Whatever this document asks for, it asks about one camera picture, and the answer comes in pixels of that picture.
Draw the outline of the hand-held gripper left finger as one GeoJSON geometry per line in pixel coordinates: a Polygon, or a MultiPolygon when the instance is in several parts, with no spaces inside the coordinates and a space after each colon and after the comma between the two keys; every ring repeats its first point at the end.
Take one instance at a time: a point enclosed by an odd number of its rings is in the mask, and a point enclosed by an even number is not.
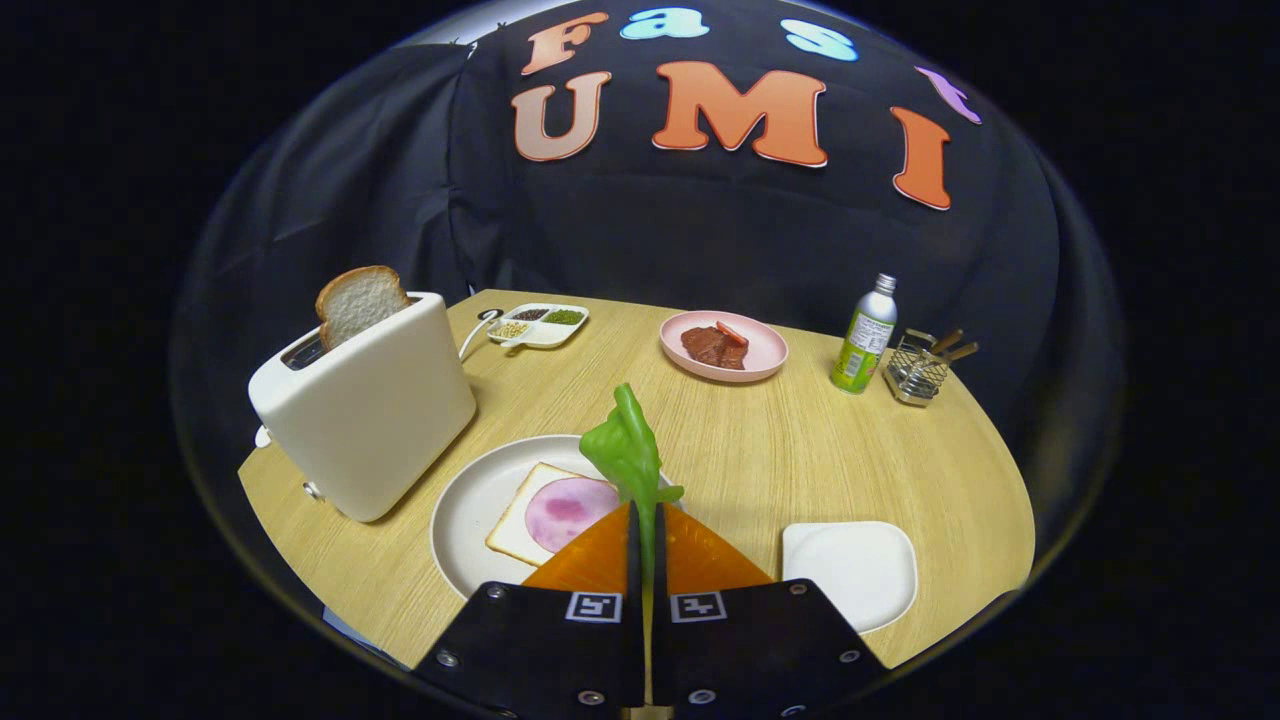
{"type": "Polygon", "coordinates": [[[627,719],[645,703],[641,552],[634,505],[611,532],[620,591],[485,582],[415,669],[481,717],[627,719]]]}

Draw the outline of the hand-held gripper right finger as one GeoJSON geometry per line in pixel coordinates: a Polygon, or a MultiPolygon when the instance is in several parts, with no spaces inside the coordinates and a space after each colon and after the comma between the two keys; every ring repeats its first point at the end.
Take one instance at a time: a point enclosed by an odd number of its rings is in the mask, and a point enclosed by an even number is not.
{"type": "Polygon", "coordinates": [[[655,511],[652,702],[672,719],[814,719],[891,679],[810,579],[675,591],[685,519],[655,511]]]}

